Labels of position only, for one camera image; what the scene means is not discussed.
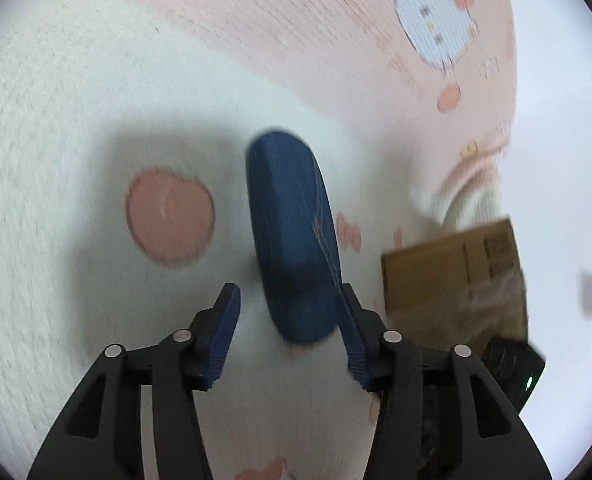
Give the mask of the blue denim glasses case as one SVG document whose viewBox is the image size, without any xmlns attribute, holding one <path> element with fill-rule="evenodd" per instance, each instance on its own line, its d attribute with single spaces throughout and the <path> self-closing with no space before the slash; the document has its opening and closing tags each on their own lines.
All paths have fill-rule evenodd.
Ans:
<svg viewBox="0 0 592 480">
<path fill-rule="evenodd" d="M 280 335 L 310 346 L 333 333 L 340 263 L 324 180 L 310 147 L 269 131 L 246 152 L 250 221 L 264 296 Z"/>
</svg>

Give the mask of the brown cardboard box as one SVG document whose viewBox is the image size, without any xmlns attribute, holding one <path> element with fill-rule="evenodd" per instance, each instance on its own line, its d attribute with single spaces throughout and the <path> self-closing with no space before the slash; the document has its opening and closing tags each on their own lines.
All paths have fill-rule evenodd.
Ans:
<svg viewBox="0 0 592 480">
<path fill-rule="evenodd" d="M 382 257 L 388 325 L 414 344 L 483 354 L 494 337 L 528 339 L 526 284 L 508 219 Z"/>
</svg>

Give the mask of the pink cartoon print blanket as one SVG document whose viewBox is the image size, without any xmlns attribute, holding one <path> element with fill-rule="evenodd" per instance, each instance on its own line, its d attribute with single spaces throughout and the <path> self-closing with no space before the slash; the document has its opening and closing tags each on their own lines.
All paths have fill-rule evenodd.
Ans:
<svg viewBox="0 0 592 480">
<path fill-rule="evenodd" d="M 510 0 L 0 0 L 0 463 L 23 479 L 106 346 L 160 341 L 242 291 L 196 400 L 218 479 L 358 479 L 377 402 L 338 335 L 292 347 L 264 301 L 245 152 L 319 162 L 343 278 L 503 214 Z"/>
</svg>

